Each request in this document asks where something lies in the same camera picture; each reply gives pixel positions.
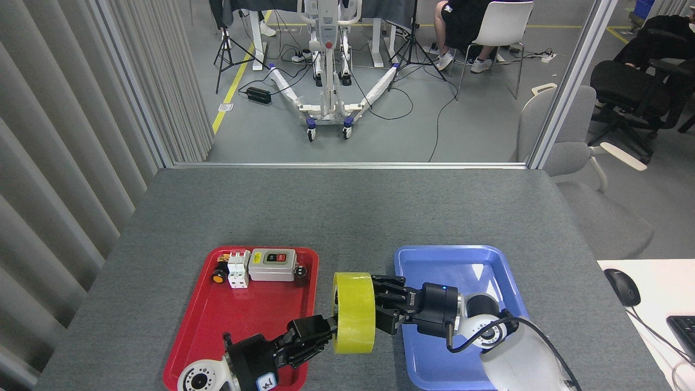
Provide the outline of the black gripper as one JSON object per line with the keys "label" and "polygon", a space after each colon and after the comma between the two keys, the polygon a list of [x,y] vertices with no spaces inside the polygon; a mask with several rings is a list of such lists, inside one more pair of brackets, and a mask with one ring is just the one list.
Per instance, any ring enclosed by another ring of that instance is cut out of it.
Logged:
{"label": "black gripper", "polygon": [[375,294],[375,329],[391,336],[404,324],[415,324],[419,314],[419,332],[446,338],[448,324],[459,314],[459,291],[455,286],[425,282],[422,289],[406,286],[406,278],[372,275]]}
{"label": "black gripper", "polygon": [[237,342],[228,334],[228,364],[240,390],[271,390],[279,385],[275,363],[278,346],[278,368],[298,368],[310,361],[332,341],[338,331],[338,317],[313,315],[293,319],[286,332],[272,342],[255,334]]}

